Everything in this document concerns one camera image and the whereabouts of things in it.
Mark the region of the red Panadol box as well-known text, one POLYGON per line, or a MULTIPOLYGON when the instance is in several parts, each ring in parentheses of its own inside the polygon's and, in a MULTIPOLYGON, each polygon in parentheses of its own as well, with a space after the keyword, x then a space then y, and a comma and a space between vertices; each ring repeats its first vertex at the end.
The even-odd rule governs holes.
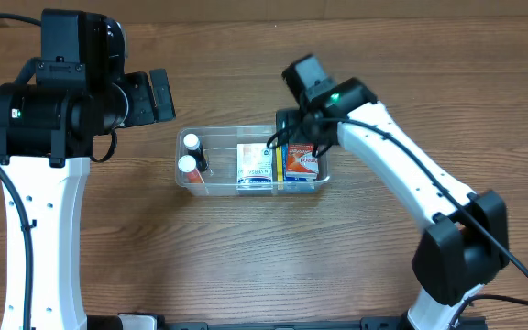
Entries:
POLYGON ((319 163, 318 158, 313 156, 313 151, 313 144, 289 144, 286 156, 286 175, 293 178, 315 180, 319 174, 319 163))

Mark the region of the black tube white cap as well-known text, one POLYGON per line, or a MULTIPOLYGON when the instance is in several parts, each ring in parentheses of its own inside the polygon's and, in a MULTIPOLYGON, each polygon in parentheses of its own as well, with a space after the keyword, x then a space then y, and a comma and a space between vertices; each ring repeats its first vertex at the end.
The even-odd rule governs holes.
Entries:
POLYGON ((195 134, 187 134, 183 138, 184 147, 187 149, 187 153, 193 156, 199 172, 205 172, 209 169, 207 157, 204 153, 204 147, 201 140, 195 134))

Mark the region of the white Hansaplast plaster box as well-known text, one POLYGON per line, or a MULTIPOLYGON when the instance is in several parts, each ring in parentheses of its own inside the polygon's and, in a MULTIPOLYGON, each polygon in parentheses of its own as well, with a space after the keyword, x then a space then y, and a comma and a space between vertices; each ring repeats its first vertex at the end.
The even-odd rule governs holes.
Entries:
POLYGON ((273 152, 266 143, 238 144, 236 148, 236 181, 239 190, 272 188, 273 152))

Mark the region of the blue Vicks VapoDrops box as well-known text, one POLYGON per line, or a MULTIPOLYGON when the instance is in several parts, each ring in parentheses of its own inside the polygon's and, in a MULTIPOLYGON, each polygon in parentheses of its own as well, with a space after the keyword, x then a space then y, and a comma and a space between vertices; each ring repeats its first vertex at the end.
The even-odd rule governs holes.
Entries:
POLYGON ((286 165, 288 159, 288 146, 283 145, 275 149, 276 160, 275 166, 277 171, 277 182, 280 193, 313 193, 315 191, 314 183, 305 178, 291 177, 286 174, 286 165))

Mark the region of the orange tube white cap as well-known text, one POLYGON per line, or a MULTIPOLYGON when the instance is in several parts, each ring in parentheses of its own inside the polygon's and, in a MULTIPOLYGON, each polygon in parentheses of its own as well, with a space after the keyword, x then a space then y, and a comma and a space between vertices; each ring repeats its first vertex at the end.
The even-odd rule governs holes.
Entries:
POLYGON ((197 162, 193 156, 182 156, 178 160, 178 168, 189 183, 204 184, 204 179, 198 170, 197 162))

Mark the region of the clear plastic container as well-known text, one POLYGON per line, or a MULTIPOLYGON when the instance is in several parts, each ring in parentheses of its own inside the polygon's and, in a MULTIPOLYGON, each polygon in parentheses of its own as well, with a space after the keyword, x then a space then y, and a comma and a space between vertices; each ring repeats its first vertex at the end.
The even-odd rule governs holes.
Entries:
MULTIPOLYGON (((195 134, 201 140, 209 169, 201 175, 204 184, 189 183, 184 174, 175 169, 175 178, 179 186, 188 189, 195 196, 235 196, 235 195, 278 195, 280 193, 275 166, 276 152, 272 161, 272 188, 267 190, 239 190, 237 188, 237 145, 248 143, 266 143, 275 133, 274 125, 255 126, 198 126, 186 127, 177 136, 176 156, 179 160, 187 155, 183 138, 187 134, 195 134)), ((315 191, 330 181, 329 160, 323 156, 319 160, 319 175, 314 183, 315 191)))

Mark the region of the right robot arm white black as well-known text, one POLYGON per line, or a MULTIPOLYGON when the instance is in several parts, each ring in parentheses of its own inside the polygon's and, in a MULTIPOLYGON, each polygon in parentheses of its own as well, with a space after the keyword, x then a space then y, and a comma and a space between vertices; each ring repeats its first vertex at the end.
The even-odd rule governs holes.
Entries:
POLYGON ((310 142, 321 156, 332 146, 360 158, 414 218, 421 234, 412 269, 422 288, 402 317, 365 317, 363 329, 485 329, 463 318, 468 299, 505 268, 505 202, 494 191, 475 193, 431 160, 359 79, 338 83, 314 55, 282 73, 298 109, 273 140, 310 142))

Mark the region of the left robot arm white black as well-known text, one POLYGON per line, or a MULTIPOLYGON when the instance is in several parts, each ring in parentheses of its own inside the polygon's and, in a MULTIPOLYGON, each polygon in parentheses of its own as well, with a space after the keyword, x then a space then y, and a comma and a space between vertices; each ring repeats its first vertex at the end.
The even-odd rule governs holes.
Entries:
POLYGON ((0 86, 5 329, 98 326, 83 307, 80 223, 94 140, 176 116, 163 69, 128 73, 114 19, 46 9, 40 54, 0 86))

